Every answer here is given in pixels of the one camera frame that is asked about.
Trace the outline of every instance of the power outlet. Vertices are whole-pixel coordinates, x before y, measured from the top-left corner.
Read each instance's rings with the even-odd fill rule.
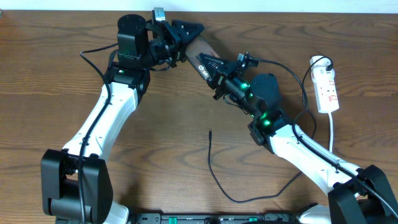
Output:
[[[320,57],[322,56],[312,57],[310,64]],[[311,68],[311,79],[315,89],[319,113],[331,113],[339,108],[334,80],[335,71],[334,69],[326,70],[330,63],[329,59],[323,58]]]

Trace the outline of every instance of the white wall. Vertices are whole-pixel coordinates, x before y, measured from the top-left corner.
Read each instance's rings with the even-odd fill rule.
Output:
[[[1,9],[398,13],[398,0],[0,0]]]

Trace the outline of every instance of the white power strip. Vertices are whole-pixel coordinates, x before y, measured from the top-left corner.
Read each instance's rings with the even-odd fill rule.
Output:
[[[312,57],[310,65],[321,57],[320,55]],[[326,67],[330,64],[331,61],[329,59],[323,58],[311,68],[311,79],[315,89],[319,113],[331,113],[339,108],[334,80],[335,70],[326,70]]]

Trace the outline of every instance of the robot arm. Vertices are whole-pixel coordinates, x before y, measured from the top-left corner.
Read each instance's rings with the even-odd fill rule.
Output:
[[[330,153],[295,126],[301,140],[298,142],[292,129],[292,120],[279,106],[282,97],[275,76],[260,74],[251,82],[243,78],[247,68],[258,64],[248,53],[239,55],[236,62],[220,59],[204,38],[199,36],[204,29],[201,24],[173,21],[170,25],[165,21],[161,8],[152,11],[151,21],[145,21],[138,15],[123,16],[118,21],[118,27],[118,63],[110,62],[105,73],[111,89],[111,101],[92,131],[83,155],[85,214],[90,223],[127,222],[129,210],[112,202],[113,190],[106,161],[121,127],[146,92],[150,68],[163,63],[175,67],[176,61],[184,62],[185,59],[215,90],[214,99],[227,96],[253,117],[248,128],[257,145],[294,164],[328,195],[330,209],[322,208],[322,215],[319,215],[319,209],[311,208],[301,215],[301,222],[344,223],[352,221],[350,218],[354,214],[355,223],[365,223],[363,214],[370,207],[360,207],[355,198],[356,194],[366,195],[367,192],[363,192],[350,176],[339,172],[320,155],[339,164],[350,174],[366,179],[375,190],[382,192],[384,198],[388,198],[394,210],[398,210],[386,176],[377,167],[362,170]],[[151,42],[148,41],[148,30],[154,34]],[[102,109],[106,98],[104,86],[96,106],[79,132],[61,151],[49,149],[43,156],[43,209],[47,215],[81,220],[78,182],[68,179],[67,175],[76,172],[82,137]],[[371,196],[370,199],[374,202],[372,206],[378,207],[378,217],[391,214],[383,204]]]

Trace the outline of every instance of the wooden table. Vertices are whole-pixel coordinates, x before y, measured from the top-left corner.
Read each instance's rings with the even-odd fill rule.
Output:
[[[0,19],[0,222],[52,223],[44,215],[40,159],[78,131],[101,90],[96,72],[78,55],[116,42],[118,19],[128,12],[5,11]],[[139,12],[150,19],[149,12]],[[167,12],[167,19],[201,22],[203,36],[222,57],[238,53],[276,60],[300,77],[310,57],[335,62],[340,109],[335,120],[336,155],[362,167],[375,164],[398,194],[398,15]],[[107,52],[88,57],[104,69]],[[273,65],[287,112],[301,109],[301,91]],[[258,147],[250,116],[215,101],[189,63],[152,73],[138,109],[124,124],[109,158],[114,199],[165,213],[296,211],[327,197],[307,177],[280,197],[230,202],[207,167],[212,163],[225,190],[237,200],[275,194],[297,173],[289,162]],[[318,120],[315,139],[328,144],[328,118],[317,113],[310,80],[305,84]],[[309,117],[299,124],[308,133]]]

